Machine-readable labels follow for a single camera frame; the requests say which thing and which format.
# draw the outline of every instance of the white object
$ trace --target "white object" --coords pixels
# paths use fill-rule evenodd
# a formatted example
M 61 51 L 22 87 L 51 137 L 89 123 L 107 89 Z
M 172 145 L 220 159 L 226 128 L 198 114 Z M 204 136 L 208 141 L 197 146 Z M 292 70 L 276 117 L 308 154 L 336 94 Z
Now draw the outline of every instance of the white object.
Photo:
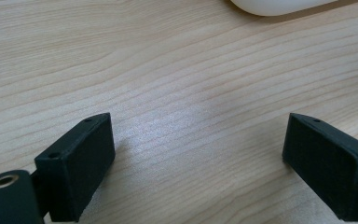
M 260 16 L 280 16 L 337 0 L 231 0 L 237 7 Z

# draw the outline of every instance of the light wood surface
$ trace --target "light wood surface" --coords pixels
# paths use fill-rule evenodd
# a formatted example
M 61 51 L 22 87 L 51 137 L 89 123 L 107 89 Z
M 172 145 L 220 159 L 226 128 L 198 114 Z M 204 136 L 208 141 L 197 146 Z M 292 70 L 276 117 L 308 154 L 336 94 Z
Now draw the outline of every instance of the light wood surface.
M 281 153 L 290 112 L 358 138 L 358 1 L 0 1 L 0 173 L 103 112 L 117 158 L 80 223 L 342 223 Z

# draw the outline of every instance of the metal grommet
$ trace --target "metal grommet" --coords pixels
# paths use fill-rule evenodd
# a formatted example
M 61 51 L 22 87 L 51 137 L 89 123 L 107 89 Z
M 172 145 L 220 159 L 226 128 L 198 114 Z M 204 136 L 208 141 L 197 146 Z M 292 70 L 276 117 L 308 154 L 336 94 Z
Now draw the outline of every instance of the metal grommet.
M 18 175 L 4 175 L 0 177 L 0 189 L 12 185 L 19 179 Z

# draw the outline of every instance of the computer mouse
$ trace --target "computer mouse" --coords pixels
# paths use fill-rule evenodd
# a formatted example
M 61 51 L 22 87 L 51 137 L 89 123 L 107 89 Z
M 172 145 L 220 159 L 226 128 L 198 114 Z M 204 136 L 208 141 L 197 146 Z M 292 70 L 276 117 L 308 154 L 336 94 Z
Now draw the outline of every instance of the computer mouse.
M 281 16 L 337 0 L 231 0 L 237 7 L 259 16 Z

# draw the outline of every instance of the wooden table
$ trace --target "wooden table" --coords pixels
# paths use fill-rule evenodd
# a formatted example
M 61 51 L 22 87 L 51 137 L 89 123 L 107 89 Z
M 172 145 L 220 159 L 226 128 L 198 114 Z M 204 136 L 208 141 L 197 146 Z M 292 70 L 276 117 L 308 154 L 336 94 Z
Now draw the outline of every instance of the wooden table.
M 358 138 L 358 1 L 0 1 L 0 173 L 103 112 L 117 158 L 80 223 L 342 223 L 281 153 L 290 112 Z

